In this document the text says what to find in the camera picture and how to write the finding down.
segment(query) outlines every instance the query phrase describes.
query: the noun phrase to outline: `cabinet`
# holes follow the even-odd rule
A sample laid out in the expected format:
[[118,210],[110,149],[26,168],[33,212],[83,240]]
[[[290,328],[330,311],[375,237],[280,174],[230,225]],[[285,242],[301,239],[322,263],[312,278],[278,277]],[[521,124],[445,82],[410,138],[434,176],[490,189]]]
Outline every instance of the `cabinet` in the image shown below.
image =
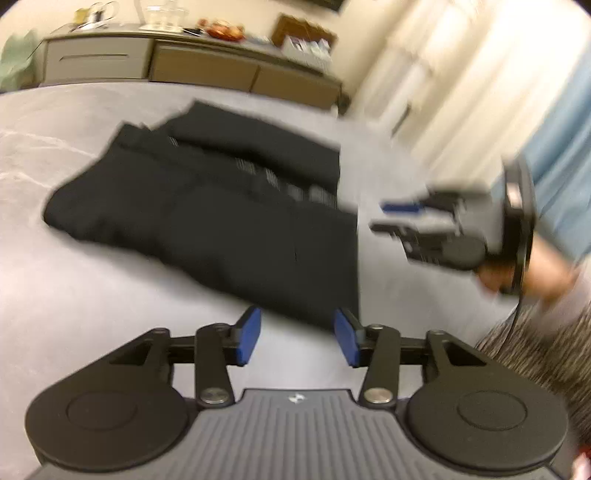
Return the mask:
[[139,25],[47,37],[43,85],[143,80],[240,90],[330,109],[341,82],[283,56],[274,45],[232,43]]

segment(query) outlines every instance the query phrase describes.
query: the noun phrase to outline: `black circular disc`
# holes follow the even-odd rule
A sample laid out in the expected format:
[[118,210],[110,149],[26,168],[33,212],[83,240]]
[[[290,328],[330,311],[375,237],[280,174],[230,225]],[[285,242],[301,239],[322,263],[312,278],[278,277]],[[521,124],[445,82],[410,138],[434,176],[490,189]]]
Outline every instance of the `black circular disc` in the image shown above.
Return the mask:
[[486,258],[486,245],[473,236],[454,236],[442,246],[443,256],[457,268],[472,270]]
[[568,428],[562,403],[501,367],[452,367],[409,400],[411,433],[463,469],[508,475],[548,461]]
[[188,422],[182,396],[137,372],[88,385],[76,374],[42,392],[25,428],[38,455],[86,472],[141,465],[166,451]]

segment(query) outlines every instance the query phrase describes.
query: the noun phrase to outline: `curtain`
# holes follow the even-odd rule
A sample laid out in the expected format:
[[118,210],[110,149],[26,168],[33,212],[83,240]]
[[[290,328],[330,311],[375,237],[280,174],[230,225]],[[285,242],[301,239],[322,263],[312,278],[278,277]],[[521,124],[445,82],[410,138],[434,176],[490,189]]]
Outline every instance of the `curtain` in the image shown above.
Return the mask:
[[573,258],[590,254],[591,44],[522,153],[531,168],[544,226]]
[[571,0],[489,0],[395,140],[432,181],[491,184],[543,121],[590,33]]
[[408,101],[430,88],[453,57],[479,1],[412,1],[357,91],[349,115],[391,136]]

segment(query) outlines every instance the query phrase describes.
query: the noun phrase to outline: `gray ribbed plate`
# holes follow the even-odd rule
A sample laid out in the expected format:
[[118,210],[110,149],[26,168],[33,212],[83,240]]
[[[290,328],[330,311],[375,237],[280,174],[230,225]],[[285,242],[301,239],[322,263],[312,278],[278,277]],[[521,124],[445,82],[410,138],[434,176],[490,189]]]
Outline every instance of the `gray ribbed plate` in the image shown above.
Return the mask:
[[[467,480],[418,450],[395,417],[355,404],[348,390],[246,390],[201,413],[162,457],[118,473],[44,466],[31,480]],[[511,477],[556,480],[540,468]]]

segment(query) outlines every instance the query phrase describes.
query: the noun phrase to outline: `folded garment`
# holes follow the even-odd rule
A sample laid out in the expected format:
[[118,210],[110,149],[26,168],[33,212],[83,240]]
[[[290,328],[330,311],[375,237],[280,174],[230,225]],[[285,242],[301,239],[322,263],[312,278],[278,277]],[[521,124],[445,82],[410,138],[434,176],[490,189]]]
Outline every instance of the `folded garment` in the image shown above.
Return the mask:
[[[330,175],[310,167],[331,164],[335,151],[291,132],[294,152],[279,159],[268,132],[262,146],[250,138],[247,148],[237,140],[228,148],[224,140],[217,149],[189,127],[174,137],[185,128],[182,118],[156,131],[124,125],[99,161],[53,193],[44,220],[76,239],[158,257],[211,288],[326,328],[338,307],[358,313],[357,218],[333,206],[325,190]],[[315,149],[315,157],[297,155]],[[247,150],[248,159],[236,157]]]
[[336,194],[339,152],[296,133],[206,103],[160,127],[178,142],[210,148],[274,170],[295,184],[316,184]]

